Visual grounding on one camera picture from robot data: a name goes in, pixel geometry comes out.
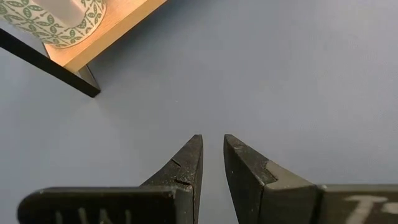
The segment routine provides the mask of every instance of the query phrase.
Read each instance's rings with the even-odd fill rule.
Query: light blue surface
[[[224,133],[315,183],[398,184],[397,20],[394,0],[170,0],[90,63],[95,99],[0,50],[2,222],[39,188],[139,185],[198,133],[200,223],[237,223]]]

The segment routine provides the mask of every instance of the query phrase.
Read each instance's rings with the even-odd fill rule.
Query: leaf pattern
[[[79,43],[104,17],[104,0],[78,0],[85,6],[86,15],[76,27],[63,27],[59,19],[51,15],[34,0],[0,0],[0,19],[21,30],[30,32],[45,44],[68,47]]]

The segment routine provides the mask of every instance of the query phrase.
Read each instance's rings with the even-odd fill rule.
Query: black metal jaw
[[[398,224],[398,185],[314,185],[236,137],[224,162],[242,224]],[[19,205],[21,224],[198,223],[203,140],[195,135],[139,187],[39,190]]]
[[[398,223],[398,185],[314,185],[230,134],[224,162],[239,223]]]
[[[62,187],[19,205],[21,224],[198,223],[203,140],[195,135],[139,187]]]

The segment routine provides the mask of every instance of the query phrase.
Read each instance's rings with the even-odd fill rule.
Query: wooden board
[[[102,23],[83,42],[65,49],[45,45],[50,58],[75,73],[166,0],[106,0]]]

